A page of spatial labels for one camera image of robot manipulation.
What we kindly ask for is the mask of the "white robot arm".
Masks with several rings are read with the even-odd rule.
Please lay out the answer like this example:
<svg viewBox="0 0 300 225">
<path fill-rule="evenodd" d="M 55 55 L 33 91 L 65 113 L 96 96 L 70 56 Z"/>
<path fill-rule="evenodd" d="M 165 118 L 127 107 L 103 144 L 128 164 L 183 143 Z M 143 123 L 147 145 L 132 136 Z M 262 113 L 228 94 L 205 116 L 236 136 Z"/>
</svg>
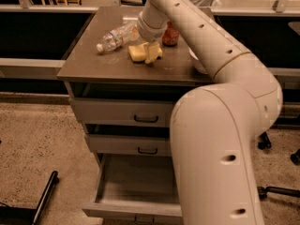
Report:
<svg viewBox="0 0 300 225">
<path fill-rule="evenodd" d="M 152 41 L 172 22 L 212 84 L 185 93 L 170 122 L 184 225 L 264 225 L 250 147 L 277 120 L 281 87 L 243 44 L 188 0 L 147 0 L 138 25 Z"/>
</svg>

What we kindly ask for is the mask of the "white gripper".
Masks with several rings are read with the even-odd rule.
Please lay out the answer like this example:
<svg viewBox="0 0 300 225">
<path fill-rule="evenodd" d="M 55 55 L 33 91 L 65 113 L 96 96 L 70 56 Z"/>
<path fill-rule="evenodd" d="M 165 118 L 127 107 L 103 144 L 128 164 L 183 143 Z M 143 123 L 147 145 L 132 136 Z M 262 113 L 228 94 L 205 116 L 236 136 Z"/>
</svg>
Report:
<svg viewBox="0 0 300 225">
<path fill-rule="evenodd" d="M 167 28 L 168 18 L 165 14 L 146 13 L 142 11 L 139 14 L 137 26 L 140 36 L 148 41 L 143 45 L 145 51 L 145 63 L 154 63 L 159 55 L 159 44 L 156 42 L 162 37 Z"/>
</svg>

